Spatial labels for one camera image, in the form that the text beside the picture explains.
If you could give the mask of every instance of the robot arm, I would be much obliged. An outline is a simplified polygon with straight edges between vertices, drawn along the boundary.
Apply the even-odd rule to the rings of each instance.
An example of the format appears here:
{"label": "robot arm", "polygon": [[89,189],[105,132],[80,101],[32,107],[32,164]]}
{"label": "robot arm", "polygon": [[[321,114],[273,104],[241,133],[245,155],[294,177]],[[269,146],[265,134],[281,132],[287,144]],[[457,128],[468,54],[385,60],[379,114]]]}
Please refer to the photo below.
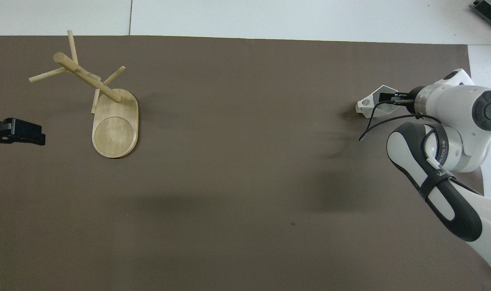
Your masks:
{"label": "robot arm", "polygon": [[388,138],[388,157],[443,225],[466,241],[491,267],[491,199],[460,183],[442,167],[437,160],[442,147],[434,155],[427,151],[424,145],[429,139],[441,143],[435,131],[441,131],[442,125],[434,127],[409,122],[401,125]]}

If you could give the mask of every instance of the velcro strap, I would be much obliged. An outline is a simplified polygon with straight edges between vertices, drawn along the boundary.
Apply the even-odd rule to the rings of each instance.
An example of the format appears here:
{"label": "velcro strap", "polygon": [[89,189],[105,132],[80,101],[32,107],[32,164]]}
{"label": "velcro strap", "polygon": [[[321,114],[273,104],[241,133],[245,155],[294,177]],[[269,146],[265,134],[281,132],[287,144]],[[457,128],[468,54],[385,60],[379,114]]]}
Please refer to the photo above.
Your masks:
{"label": "velcro strap", "polygon": [[421,185],[420,190],[418,190],[418,193],[424,199],[426,199],[427,196],[429,196],[429,193],[431,193],[432,189],[436,187],[438,183],[450,177],[454,177],[454,175],[452,175],[449,171],[446,171],[444,169],[435,170],[434,172],[430,173],[427,178],[425,178],[425,181],[423,181],[423,184]]}

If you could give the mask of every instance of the wooden object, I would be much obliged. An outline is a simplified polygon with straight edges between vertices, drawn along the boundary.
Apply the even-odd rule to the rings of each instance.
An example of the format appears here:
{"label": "wooden object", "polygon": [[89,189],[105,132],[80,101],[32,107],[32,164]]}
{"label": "wooden object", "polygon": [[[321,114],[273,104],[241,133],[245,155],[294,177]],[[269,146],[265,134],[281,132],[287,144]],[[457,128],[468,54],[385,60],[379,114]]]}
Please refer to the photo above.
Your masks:
{"label": "wooden object", "polygon": [[105,81],[78,64],[72,31],[68,31],[72,59],[57,52],[53,60],[62,68],[29,78],[39,81],[61,72],[70,72],[95,88],[91,112],[94,114],[92,142],[98,153],[105,157],[119,158],[129,154],[138,139],[138,103],[133,94],[124,89],[111,89],[107,85],[123,70],[121,66]]}
{"label": "wooden object", "polygon": [[93,120],[92,140],[96,151],[110,158],[123,157],[134,149],[138,140],[138,103],[124,89],[114,89],[121,101],[113,102],[102,95]]}

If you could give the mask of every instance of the black circular cap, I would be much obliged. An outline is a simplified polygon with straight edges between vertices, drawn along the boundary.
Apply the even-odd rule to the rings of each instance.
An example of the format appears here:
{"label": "black circular cap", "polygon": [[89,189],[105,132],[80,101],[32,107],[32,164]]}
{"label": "black circular cap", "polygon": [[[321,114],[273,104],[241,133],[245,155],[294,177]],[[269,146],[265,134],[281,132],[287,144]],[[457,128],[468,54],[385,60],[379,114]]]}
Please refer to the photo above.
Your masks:
{"label": "black circular cap", "polygon": [[491,131],[491,91],[484,91],[472,107],[474,123],[486,131]]}

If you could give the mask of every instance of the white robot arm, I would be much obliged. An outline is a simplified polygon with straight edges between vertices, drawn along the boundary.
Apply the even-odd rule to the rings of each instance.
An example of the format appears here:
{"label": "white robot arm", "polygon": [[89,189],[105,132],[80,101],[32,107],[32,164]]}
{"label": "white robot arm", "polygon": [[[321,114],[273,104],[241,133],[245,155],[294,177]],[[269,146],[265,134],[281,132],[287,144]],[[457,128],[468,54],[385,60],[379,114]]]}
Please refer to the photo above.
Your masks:
{"label": "white robot arm", "polygon": [[451,174],[475,170],[486,156],[491,89],[475,86],[458,69],[432,85],[391,95],[392,100],[406,100],[402,103],[411,113],[433,116],[442,123],[402,124],[387,140],[388,157],[445,227],[491,267],[491,199]]}

